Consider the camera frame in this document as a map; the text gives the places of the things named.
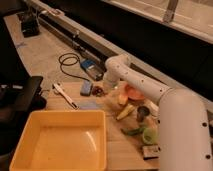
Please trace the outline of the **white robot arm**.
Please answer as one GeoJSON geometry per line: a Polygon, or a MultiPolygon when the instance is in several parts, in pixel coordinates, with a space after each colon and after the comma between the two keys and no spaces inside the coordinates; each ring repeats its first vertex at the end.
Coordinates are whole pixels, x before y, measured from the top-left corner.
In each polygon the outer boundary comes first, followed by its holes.
{"type": "Polygon", "coordinates": [[[205,105],[189,89],[171,88],[132,70],[126,54],[105,62],[104,88],[120,79],[155,103],[159,109],[159,171],[213,171],[210,132],[205,105]]]}

